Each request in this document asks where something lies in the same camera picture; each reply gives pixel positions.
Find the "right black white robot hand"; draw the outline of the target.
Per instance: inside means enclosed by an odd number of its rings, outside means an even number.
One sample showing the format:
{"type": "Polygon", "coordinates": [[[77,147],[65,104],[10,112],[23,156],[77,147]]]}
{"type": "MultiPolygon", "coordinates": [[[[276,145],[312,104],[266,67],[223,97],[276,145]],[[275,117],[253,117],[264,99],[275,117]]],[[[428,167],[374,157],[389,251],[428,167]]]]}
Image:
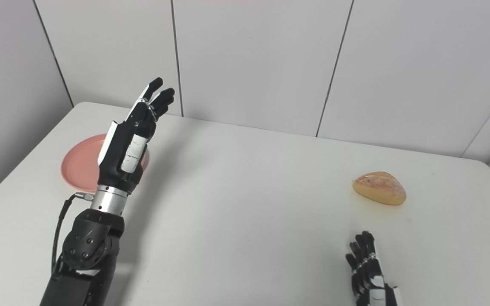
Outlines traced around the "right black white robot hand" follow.
{"type": "Polygon", "coordinates": [[[356,306],[402,306],[400,288],[385,281],[373,234],[356,234],[349,248],[345,259],[350,266],[356,306]]]}

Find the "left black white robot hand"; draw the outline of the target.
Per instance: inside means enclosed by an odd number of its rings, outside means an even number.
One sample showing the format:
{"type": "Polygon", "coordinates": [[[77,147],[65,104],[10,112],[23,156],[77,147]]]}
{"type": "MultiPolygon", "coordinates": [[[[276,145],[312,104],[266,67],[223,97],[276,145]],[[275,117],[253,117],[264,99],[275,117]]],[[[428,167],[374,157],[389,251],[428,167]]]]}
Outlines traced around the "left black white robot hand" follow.
{"type": "Polygon", "coordinates": [[[174,102],[173,88],[156,94],[162,85],[161,77],[148,83],[128,116],[121,122],[111,122],[97,160],[98,185],[131,194],[139,184],[143,174],[141,162],[148,142],[155,134],[159,118],[174,102]]]}

